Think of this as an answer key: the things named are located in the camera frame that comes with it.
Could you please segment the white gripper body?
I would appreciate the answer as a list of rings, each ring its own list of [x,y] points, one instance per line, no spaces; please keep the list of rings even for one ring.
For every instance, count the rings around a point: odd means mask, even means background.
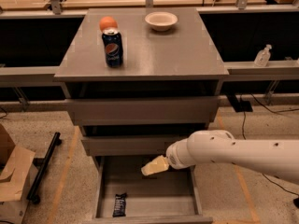
[[[177,170],[195,165],[195,160],[188,150],[186,139],[170,145],[166,150],[166,157],[170,166]]]

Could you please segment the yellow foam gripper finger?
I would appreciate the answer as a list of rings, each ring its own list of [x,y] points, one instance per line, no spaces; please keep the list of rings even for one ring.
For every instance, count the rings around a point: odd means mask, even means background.
[[[169,163],[167,157],[161,155],[147,163],[144,167],[141,168],[143,175],[154,175],[157,173],[165,172],[169,168]]]

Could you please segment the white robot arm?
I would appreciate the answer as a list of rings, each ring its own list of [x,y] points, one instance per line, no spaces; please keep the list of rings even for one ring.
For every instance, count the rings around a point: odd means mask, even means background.
[[[141,168],[143,175],[184,169],[200,163],[231,163],[299,184],[298,140],[240,140],[225,130],[198,131],[170,145]]]

